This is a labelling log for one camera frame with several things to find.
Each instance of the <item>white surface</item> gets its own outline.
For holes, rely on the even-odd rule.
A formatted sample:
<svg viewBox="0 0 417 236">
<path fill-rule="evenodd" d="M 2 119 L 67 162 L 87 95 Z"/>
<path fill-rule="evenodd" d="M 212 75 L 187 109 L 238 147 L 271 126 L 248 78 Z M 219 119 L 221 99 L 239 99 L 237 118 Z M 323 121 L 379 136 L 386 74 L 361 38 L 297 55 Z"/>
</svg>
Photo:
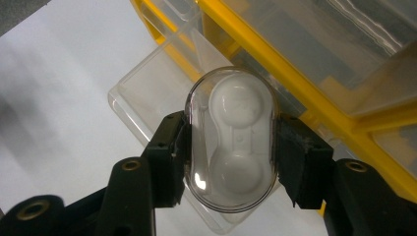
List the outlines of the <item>white surface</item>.
<svg viewBox="0 0 417 236">
<path fill-rule="evenodd" d="M 143 147 L 107 92 L 155 48 L 128 1 L 54 0 L 0 37 L 0 207 L 35 195 L 66 205 L 107 184 Z M 192 207 L 156 211 L 158 235 L 213 235 Z M 280 188 L 230 235 L 326 235 Z"/>
</svg>

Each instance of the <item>clear plastic container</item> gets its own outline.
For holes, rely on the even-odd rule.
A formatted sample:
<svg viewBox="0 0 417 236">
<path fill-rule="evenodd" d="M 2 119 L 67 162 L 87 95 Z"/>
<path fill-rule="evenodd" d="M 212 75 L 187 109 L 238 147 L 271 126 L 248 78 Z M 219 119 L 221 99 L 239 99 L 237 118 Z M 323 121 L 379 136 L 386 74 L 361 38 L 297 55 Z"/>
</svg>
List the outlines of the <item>clear plastic container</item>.
<svg viewBox="0 0 417 236">
<path fill-rule="evenodd" d="M 165 42 L 126 75 L 108 95 L 113 110 L 144 146 L 164 116 L 185 108 L 187 95 L 196 80 L 213 69 L 232 65 L 202 35 L 201 14 L 180 25 L 182 27 L 175 33 L 166 34 L 168 37 Z M 245 50 L 234 54 L 232 61 L 268 79 L 282 112 L 294 116 L 306 112 L 304 106 Z M 312 128 L 335 148 L 337 156 L 351 157 L 351 151 L 325 126 L 318 123 Z M 278 181 L 275 181 L 271 192 L 279 186 Z M 256 210 L 255 207 L 236 213 L 211 210 L 196 200 L 188 186 L 184 196 L 217 234 L 229 232 Z"/>
<path fill-rule="evenodd" d="M 349 116 L 417 98 L 416 2 L 222 2 Z"/>
</svg>

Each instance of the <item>plastic capsule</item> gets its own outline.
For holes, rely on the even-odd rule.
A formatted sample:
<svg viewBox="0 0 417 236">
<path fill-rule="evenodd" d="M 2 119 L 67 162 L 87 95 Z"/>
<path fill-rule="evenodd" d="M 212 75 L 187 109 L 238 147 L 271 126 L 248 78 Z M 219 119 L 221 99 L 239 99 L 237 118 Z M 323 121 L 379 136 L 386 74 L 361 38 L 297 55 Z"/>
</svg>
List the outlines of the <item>plastic capsule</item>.
<svg viewBox="0 0 417 236">
<path fill-rule="evenodd" d="M 188 188 L 206 207 L 239 212 L 260 203 L 277 170 L 274 90 L 249 71 L 225 67 L 204 75 L 185 109 L 191 131 Z"/>
</svg>

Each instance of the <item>clear plastic box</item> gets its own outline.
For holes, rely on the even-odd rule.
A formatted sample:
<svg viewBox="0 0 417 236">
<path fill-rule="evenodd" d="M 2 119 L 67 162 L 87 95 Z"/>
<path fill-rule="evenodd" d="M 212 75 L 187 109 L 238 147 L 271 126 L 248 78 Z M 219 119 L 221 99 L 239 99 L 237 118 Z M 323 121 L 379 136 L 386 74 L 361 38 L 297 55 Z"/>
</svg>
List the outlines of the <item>clear plastic box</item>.
<svg viewBox="0 0 417 236">
<path fill-rule="evenodd" d="M 417 98 L 416 17 L 401 3 L 223 2 L 350 116 Z"/>
</svg>

